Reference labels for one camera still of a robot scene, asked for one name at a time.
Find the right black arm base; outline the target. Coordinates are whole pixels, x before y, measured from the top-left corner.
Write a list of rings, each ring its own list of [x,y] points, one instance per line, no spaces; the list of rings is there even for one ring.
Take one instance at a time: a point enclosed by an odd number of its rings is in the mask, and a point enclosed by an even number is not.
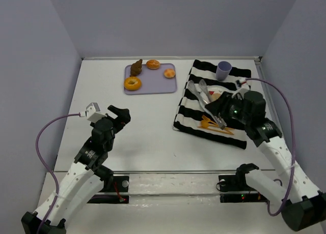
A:
[[[220,193],[221,203],[267,203],[267,199],[258,191],[237,183],[235,175],[220,175],[215,187]]]

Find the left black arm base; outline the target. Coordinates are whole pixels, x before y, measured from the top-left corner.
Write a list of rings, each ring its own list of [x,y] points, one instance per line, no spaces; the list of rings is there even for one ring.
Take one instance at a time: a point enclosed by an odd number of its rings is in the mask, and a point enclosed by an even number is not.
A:
[[[129,175],[114,175],[111,180],[105,180],[102,190],[96,193],[89,204],[128,204]]]

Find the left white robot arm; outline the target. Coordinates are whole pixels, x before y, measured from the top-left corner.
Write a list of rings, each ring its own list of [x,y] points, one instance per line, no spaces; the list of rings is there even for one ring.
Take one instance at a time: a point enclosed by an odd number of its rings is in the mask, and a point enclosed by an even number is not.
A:
[[[100,111],[97,103],[89,104],[78,117],[85,118],[92,127],[91,136],[77,155],[61,181],[49,171],[55,189],[33,212],[26,212],[21,223],[25,233],[66,233],[72,218],[106,183],[112,183],[114,173],[104,166],[113,149],[116,134],[130,121],[129,109],[113,105],[108,110],[116,118]]]

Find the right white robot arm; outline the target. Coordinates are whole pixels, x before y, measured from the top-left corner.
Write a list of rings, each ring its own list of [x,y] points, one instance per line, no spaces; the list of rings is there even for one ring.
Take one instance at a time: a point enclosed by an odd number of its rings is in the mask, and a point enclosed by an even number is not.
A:
[[[266,101],[259,92],[243,95],[224,92],[207,105],[206,112],[221,121],[235,119],[244,125],[249,139],[274,167],[282,184],[268,178],[253,163],[237,168],[235,182],[261,193],[271,204],[279,205],[281,215],[293,231],[325,221],[325,193],[304,173],[290,152],[280,129],[265,116]]]

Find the metal tongs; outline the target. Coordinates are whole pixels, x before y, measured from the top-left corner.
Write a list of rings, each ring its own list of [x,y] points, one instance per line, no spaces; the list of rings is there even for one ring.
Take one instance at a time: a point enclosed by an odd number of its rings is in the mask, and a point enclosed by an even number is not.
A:
[[[207,88],[207,84],[205,82],[204,79],[201,79],[198,83],[198,87],[200,89],[200,92],[197,90],[197,87],[194,83],[193,80],[190,80],[187,83],[187,89],[196,96],[196,98],[199,101],[200,106],[202,107],[202,109],[208,114],[210,115],[214,122],[219,126],[220,129],[224,130],[227,126],[226,122],[220,117],[220,116],[216,116],[213,115],[207,108],[206,105],[210,104],[213,102],[212,97],[208,91]]]

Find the sugared split donut bread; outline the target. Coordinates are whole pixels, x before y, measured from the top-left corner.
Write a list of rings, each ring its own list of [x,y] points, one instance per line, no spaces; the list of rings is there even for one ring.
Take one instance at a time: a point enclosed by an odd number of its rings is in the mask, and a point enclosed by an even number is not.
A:
[[[222,95],[222,94],[220,94],[220,93],[213,93],[213,94],[211,95],[212,100],[213,100],[213,101],[217,100],[221,95]]]

